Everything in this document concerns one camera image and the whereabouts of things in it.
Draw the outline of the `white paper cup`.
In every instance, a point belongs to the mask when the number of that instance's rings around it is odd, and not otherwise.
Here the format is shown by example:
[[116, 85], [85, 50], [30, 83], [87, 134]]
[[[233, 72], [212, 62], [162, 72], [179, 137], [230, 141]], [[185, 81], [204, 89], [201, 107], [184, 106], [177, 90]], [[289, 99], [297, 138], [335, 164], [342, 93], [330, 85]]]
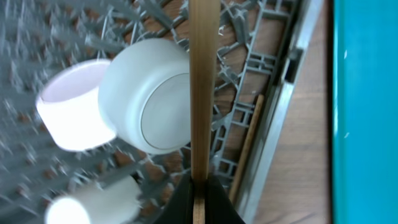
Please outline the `white paper cup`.
[[141, 190], [128, 176], [110, 187], [86, 185], [72, 194], [55, 198], [45, 211], [45, 224], [121, 224], [140, 212]]

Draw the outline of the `pink bowl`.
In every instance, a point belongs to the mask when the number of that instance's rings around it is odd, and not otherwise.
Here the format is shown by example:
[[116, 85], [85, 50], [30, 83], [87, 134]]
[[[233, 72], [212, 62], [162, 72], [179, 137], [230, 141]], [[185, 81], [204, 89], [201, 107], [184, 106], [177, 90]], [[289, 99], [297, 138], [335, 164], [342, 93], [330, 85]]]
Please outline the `pink bowl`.
[[98, 108], [98, 88], [110, 63], [94, 59], [68, 67], [38, 94], [37, 112], [55, 144], [64, 151], [86, 151], [116, 138]]

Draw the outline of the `grey-green bowl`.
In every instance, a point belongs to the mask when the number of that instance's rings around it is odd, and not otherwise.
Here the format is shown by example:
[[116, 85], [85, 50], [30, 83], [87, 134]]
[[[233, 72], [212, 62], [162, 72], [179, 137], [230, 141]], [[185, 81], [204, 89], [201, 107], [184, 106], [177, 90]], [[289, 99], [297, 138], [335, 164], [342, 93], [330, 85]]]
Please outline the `grey-green bowl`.
[[167, 154], [190, 142], [189, 54], [167, 39], [146, 39], [122, 50], [98, 90], [104, 122], [126, 143]]

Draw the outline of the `wooden chopstick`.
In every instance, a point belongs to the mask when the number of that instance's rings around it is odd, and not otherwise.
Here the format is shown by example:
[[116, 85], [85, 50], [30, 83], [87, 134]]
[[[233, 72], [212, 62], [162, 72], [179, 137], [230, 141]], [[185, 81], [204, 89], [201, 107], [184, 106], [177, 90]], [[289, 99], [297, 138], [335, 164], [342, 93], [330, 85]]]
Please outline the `wooden chopstick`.
[[239, 192], [239, 186], [241, 184], [243, 172], [244, 172], [244, 169], [246, 166], [246, 162], [248, 160], [248, 155], [250, 153], [252, 140], [254, 137], [254, 133], [256, 130], [256, 126], [257, 126], [257, 121], [259, 119], [259, 115], [261, 112], [263, 102], [264, 102], [264, 95], [259, 95], [257, 97], [254, 111], [251, 116], [251, 120], [249, 123], [246, 138], [244, 140], [243, 148], [242, 148], [242, 151], [241, 151], [241, 154], [239, 157], [239, 162], [238, 162], [238, 165], [236, 168], [236, 172], [234, 173], [234, 180], [233, 180], [233, 183], [232, 183], [230, 191], [229, 191], [229, 199], [233, 205], [235, 205], [235, 203], [236, 203], [236, 197]]
[[198, 224], [205, 223], [205, 184], [209, 169], [221, 4], [214, 0], [189, 0], [188, 7], [192, 220]]

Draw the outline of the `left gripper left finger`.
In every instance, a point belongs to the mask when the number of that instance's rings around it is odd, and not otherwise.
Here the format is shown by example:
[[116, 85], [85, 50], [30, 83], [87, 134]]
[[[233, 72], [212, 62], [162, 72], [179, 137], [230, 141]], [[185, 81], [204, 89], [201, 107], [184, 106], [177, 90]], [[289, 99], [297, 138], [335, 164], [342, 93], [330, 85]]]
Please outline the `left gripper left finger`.
[[190, 174], [185, 174], [154, 224], [192, 224], [194, 186]]

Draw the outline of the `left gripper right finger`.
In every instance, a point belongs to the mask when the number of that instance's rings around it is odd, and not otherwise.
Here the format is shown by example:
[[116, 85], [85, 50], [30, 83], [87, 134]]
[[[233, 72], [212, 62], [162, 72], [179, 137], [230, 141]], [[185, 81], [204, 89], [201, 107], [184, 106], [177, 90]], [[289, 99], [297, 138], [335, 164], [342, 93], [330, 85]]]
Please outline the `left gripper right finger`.
[[205, 190], [206, 224], [245, 224], [234, 209], [217, 176], [210, 175]]

